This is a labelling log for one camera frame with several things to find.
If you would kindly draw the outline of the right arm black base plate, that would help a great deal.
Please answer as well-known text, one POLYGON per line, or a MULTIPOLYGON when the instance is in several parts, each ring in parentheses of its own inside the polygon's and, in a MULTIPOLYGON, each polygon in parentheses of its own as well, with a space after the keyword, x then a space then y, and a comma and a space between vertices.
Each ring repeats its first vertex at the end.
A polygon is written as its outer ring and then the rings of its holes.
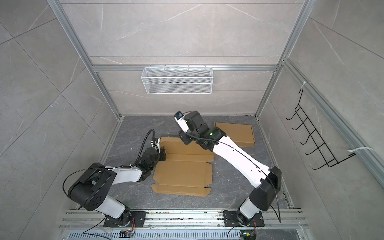
POLYGON ((222 212, 226 227, 244 226, 244 227, 264 227, 265 222, 261 212, 257 212, 252 219, 248 219, 240 211, 222 212))

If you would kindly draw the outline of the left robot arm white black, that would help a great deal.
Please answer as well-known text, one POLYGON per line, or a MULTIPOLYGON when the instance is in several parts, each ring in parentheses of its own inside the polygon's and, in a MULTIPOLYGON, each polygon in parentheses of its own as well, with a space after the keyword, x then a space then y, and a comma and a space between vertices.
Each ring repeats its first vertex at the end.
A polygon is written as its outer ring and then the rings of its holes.
POLYGON ((147 148, 133 167, 106 167, 94 163, 72 184, 67 195, 87 211, 100 212, 125 226, 131 218, 130 208, 108 195, 111 186, 142 182, 158 162, 165 160, 165 148, 155 147, 147 148))

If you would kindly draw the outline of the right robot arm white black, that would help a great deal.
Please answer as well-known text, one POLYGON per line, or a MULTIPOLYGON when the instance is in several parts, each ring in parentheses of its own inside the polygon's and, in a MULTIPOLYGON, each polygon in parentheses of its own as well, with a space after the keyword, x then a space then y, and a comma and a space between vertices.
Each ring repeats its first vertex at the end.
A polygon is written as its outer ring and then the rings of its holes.
POLYGON ((267 211, 281 190, 282 172, 270 168, 251 157, 241 149, 230 136, 217 126, 209 127, 199 112, 176 112, 175 122, 179 125, 179 137, 185 145, 192 141, 205 150, 222 157, 254 187, 250 195, 237 209, 239 223, 246 226, 260 211, 267 211))

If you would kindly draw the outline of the brown cardboard box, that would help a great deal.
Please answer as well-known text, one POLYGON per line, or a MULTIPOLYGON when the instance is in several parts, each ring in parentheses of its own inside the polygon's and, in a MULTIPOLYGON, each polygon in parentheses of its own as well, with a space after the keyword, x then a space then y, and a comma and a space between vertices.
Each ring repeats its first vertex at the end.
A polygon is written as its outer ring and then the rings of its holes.
POLYGON ((156 165, 152 189, 157 194, 206 197, 213 182, 214 154, 191 142, 185 145, 179 138, 163 137, 160 147, 166 160, 156 165))
POLYGON ((255 145, 254 130, 251 125, 215 123, 232 141, 242 148, 252 148, 255 145))

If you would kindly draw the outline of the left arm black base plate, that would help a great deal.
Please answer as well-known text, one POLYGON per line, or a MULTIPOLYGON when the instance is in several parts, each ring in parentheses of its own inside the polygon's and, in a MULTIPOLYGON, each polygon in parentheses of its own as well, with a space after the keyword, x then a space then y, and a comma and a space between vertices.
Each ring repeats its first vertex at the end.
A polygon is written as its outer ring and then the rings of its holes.
POLYGON ((147 212, 145 211, 133 211, 129 214, 123 214, 118 219, 107 216, 103 226, 111 228, 131 228, 135 226, 136 228, 142 228, 145 223, 146 214, 147 212))

